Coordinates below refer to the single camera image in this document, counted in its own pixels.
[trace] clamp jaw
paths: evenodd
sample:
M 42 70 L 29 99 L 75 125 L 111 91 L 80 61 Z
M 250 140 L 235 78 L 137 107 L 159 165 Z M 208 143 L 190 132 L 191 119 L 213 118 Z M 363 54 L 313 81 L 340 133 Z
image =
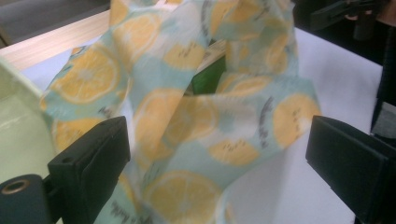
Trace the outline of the clamp jaw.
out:
M 93 223 L 130 160 L 124 117 L 97 124 L 49 162 L 49 176 L 0 185 L 0 223 Z
M 314 117 L 305 157 L 355 213 L 355 223 L 396 223 L 396 148 L 339 120 Z
M 356 17 L 371 11 L 377 15 L 381 7 L 378 0 L 338 1 L 311 14 L 311 28 L 321 30 L 343 20 L 346 16 Z

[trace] lemon print fabric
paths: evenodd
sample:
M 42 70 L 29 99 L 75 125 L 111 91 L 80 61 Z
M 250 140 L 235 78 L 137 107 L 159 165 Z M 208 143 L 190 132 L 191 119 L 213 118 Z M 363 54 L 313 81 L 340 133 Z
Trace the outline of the lemon print fabric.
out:
M 87 104 L 113 91 L 119 81 L 118 63 L 101 50 L 89 48 L 49 87 L 72 104 Z
M 178 69 L 196 69 L 205 54 L 205 49 L 197 43 L 188 46 L 174 45 L 163 57 L 163 60 Z
M 224 190 L 320 113 L 295 76 L 289 0 L 169 3 L 113 0 L 109 30 L 73 50 L 40 101 L 59 151 L 128 116 L 132 158 L 96 223 L 227 224 Z M 226 42 L 226 70 L 215 93 L 187 96 L 212 39 Z
M 235 166 L 249 164 L 260 157 L 260 152 L 243 139 L 226 139 L 210 147 L 208 151 L 215 160 Z
M 314 115 L 320 115 L 317 103 L 308 95 L 296 93 L 282 101 L 274 111 L 274 135 L 286 148 L 311 127 Z
M 110 25 L 117 24 L 128 15 L 128 6 L 123 0 L 112 0 L 110 5 Z
M 147 160 L 170 156 L 173 150 L 160 142 L 183 91 L 158 89 L 148 94 L 134 114 L 135 141 Z
M 77 119 L 71 121 L 57 120 L 53 122 L 51 133 L 56 149 L 62 151 L 78 140 L 102 119 Z
M 214 222 L 220 195 L 220 188 L 210 179 L 189 171 L 173 171 L 151 183 L 144 199 L 165 223 L 209 224 Z
M 176 145 L 210 134 L 217 128 L 219 114 L 207 97 L 184 97 L 167 126 L 165 136 Z
M 160 32 L 160 24 L 160 16 L 147 13 L 129 18 L 115 28 L 113 38 L 128 71 L 154 43 Z
M 253 77 L 244 74 L 230 74 L 221 80 L 217 89 L 218 93 L 227 93 L 235 96 L 248 96 L 262 91 L 270 82 L 271 77 Z
M 288 54 L 285 51 L 288 40 L 287 35 L 280 35 L 266 51 L 265 63 L 275 74 L 283 73 L 288 66 Z

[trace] green object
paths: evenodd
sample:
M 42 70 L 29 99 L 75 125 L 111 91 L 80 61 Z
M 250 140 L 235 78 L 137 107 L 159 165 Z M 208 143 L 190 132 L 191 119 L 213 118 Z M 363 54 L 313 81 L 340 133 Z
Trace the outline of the green object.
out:
M 192 79 L 194 94 L 215 93 L 221 74 L 225 71 L 225 56 L 210 64 Z
M 0 58 L 0 183 L 26 174 L 45 176 L 54 157 L 39 110 L 40 90 Z

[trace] wooden surface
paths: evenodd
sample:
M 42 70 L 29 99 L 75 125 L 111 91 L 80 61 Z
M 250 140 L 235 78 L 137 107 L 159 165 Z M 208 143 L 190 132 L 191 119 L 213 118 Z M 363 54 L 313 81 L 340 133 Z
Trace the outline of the wooden surface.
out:
M 23 70 L 102 35 L 108 29 L 108 21 L 109 11 L 105 11 L 0 49 L 0 57 Z

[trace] folded fabric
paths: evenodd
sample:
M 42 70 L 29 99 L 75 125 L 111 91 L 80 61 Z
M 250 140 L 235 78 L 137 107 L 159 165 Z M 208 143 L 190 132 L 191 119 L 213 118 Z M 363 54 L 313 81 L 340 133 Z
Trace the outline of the folded fabric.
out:
M 133 158 L 95 223 L 232 223 L 227 187 L 320 113 L 297 77 L 289 0 L 114 0 L 110 18 L 40 102 L 60 151 L 134 111 Z M 216 93 L 184 96 L 211 39 L 227 41 L 226 72 Z

